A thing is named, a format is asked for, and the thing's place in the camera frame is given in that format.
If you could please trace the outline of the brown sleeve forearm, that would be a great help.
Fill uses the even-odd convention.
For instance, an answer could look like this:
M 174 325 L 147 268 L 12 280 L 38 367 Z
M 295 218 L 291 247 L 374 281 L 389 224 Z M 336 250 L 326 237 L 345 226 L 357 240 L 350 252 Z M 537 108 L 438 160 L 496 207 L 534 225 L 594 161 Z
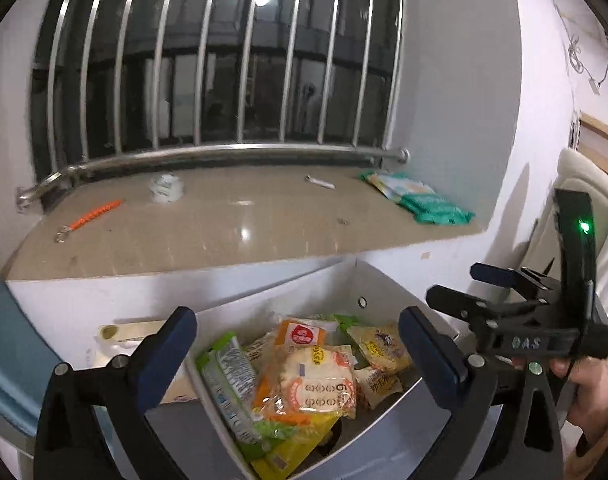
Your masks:
M 608 480 L 608 427 L 595 444 L 582 436 L 564 466 L 564 479 Z

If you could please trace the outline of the person's right hand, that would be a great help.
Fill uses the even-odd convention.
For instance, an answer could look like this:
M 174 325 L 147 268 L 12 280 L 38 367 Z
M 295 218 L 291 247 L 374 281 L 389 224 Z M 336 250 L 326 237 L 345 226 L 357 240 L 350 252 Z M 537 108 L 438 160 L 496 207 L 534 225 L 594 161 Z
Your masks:
M 581 429 L 588 445 L 595 445 L 608 428 L 608 363 L 591 356 L 553 359 L 550 370 L 577 387 L 567 420 Z

